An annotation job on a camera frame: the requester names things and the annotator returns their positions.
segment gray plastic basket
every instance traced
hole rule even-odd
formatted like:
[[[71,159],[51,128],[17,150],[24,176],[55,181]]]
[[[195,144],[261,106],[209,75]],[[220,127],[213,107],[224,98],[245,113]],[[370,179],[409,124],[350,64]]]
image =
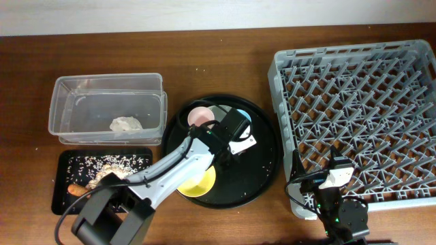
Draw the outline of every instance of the gray plastic basket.
[[[436,204],[435,71],[423,40],[276,53],[268,79],[286,178],[293,149],[312,172],[335,145],[356,168],[344,194],[367,199],[370,211]],[[298,184],[289,192],[313,208]]]

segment white crumpled item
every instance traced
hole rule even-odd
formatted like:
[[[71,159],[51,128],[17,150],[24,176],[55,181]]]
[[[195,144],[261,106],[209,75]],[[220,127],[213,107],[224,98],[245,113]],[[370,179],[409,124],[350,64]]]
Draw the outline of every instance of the white crumpled item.
[[[118,117],[115,118],[110,124],[112,131],[129,131],[129,130],[141,130],[142,125],[138,119],[131,117]]]

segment white background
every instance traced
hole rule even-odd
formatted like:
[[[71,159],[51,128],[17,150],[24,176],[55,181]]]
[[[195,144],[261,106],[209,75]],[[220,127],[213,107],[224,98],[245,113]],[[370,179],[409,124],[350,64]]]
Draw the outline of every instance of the white background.
[[[436,0],[0,0],[0,35],[435,21]]]

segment black tray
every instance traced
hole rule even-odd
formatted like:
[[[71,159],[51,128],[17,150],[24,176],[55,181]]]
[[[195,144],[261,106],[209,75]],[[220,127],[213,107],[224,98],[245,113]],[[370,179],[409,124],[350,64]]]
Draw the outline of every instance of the black tray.
[[[149,167],[153,162],[153,153],[148,148],[126,148],[126,149],[110,149],[110,150],[66,150],[59,156],[59,164],[57,167],[56,182],[54,184],[52,212],[61,215],[64,211],[77,200],[77,197],[70,195],[67,188],[70,184],[79,184],[86,186],[93,175],[97,173],[94,169],[95,163],[101,159],[103,164],[108,163],[103,160],[104,156],[116,156],[117,159],[126,157],[127,159],[136,159],[136,162],[131,161],[132,169],[141,171]],[[92,164],[86,164],[85,157],[95,157],[97,160],[92,160]],[[79,214],[86,200],[79,202],[69,214]],[[122,209],[112,207],[114,212],[123,212]]]
[[[234,208],[259,197],[273,182],[283,158],[279,137],[269,117],[254,103],[232,95],[215,95],[201,98],[220,105],[229,105],[246,111],[253,126],[255,146],[241,155],[229,152],[215,157],[213,165],[217,178],[213,188],[201,197],[185,197],[207,208]],[[190,103],[181,109],[181,122],[187,126],[187,115],[202,103]],[[172,118],[162,137],[162,157],[171,153],[186,138],[187,132]]]

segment brown tabletop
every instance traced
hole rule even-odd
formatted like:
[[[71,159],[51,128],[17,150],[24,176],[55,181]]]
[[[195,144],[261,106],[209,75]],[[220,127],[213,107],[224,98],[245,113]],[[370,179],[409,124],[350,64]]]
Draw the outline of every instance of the brown tabletop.
[[[436,23],[0,37],[0,244],[54,244],[50,210],[58,156],[67,149],[48,132],[60,76],[157,72],[168,118],[212,93],[244,97],[277,117],[266,77],[274,53],[294,48],[425,39],[436,50]],[[159,147],[151,147],[154,162]],[[283,168],[257,200],[212,210],[173,193],[157,209],[146,244],[279,244],[324,238],[320,221],[296,218],[283,192]],[[74,216],[61,228],[66,244]],[[436,207],[369,214],[369,240],[434,244]]]

